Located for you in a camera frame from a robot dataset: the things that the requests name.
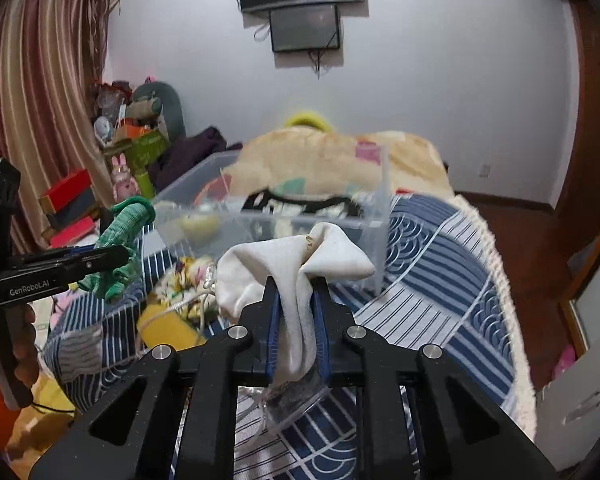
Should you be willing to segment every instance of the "blue striped bedsheet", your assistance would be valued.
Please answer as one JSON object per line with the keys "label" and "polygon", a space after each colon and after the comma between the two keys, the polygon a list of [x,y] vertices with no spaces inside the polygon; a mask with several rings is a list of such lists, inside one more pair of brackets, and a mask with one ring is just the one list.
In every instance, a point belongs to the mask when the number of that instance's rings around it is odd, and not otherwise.
{"label": "blue striped bedsheet", "polygon": [[[142,278],[116,305],[90,294],[74,301],[49,336],[43,358],[76,407],[87,410],[134,362],[135,325],[143,300],[176,257],[169,250],[145,252],[153,231],[138,239]],[[460,210],[430,196],[396,197],[392,205],[384,289],[373,294],[331,284],[334,300],[348,306],[356,322],[390,343],[419,348],[443,346],[497,402],[514,415],[516,398],[510,335],[479,229]],[[208,335],[222,330],[219,321]],[[238,413],[251,399],[238,399]],[[405,403],[413,443],[413,428]],[[236,428],[237,479],[347,479],[354,477],[355,396],[334,389],[280,434],[265,431],[246,443],[260,421],[254,410]],[[417,453],[412,447],[414,464]]]}

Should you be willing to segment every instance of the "dark purple clothing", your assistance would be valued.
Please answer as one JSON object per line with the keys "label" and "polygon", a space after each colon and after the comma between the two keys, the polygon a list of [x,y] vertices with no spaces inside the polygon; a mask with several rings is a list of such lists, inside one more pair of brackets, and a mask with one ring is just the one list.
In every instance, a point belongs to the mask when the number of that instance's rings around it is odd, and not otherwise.
{"label": "dark purple clothing", "polygon": [[215,127],[209,126],[196,136],[176,139],[155,162],[149,164],[147,173],[158,193],[212,153],[241,149],[241,142],[227,147],[222,134]]}

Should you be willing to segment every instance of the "curtain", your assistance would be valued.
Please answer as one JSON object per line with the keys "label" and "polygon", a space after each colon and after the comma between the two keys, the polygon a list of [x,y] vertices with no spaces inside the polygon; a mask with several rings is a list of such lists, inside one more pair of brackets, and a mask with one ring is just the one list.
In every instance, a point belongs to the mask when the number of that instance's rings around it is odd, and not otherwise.
{"label": "curtain", "polygon": [[112,202],[109,174],[90,120],[86,0],[0,0],[0,156],[22,174],[11,225],[16,250],[46,246],[38,197],[73,170],[91,175]]}
{"label": "curtain", "polygon": [[88,27],[89,57],[96,78],[102,76],[107,57],[109,3],[111,0],[87,0],[85,6]]}

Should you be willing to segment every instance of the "pink bunny plush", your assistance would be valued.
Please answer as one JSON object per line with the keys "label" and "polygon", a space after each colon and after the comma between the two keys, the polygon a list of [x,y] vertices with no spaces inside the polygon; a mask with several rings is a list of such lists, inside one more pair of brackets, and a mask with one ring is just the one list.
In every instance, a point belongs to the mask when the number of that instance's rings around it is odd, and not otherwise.
{"label": "pink bunny plush", "polygon": [[140,194],[140,188],[138,183],[131,176],[131,170],[126,165],[126,157],[124,153],[120,154],[120,163],[114,156],[111,158],[111,164],[113,170],[111,171],[111,178],[113,180],[113,200],[116,203],[123,202],[130,196]]}

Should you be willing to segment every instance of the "metal screw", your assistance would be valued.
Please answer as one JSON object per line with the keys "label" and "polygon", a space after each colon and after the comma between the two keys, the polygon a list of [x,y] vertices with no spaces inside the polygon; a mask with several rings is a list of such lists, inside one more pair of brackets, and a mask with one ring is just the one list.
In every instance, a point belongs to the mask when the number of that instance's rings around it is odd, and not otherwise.
{"label": "metal screw", "polygon": [[242,339],[244,336],[247,335],[247,333],[248,330],[242,325],[232,326],[228,332],[229,337],[232,339]]}
{"label": "metal screw", "polygon": [[351,325],[347,328],[347,335],[352,339],[362,339],[366,335],[366,328],[360,325]]}
{"label": "metal screw", "polygon": [[151,350],[151,356],[154,359],[163,360],[171,355],[171,348],[168,345],[158,345]]}
{"label": "metal screw", "polygon": [[442,357],[442,348],[438,345],[428,344],[422,349],[422,353],[429,359],[439,359]]}

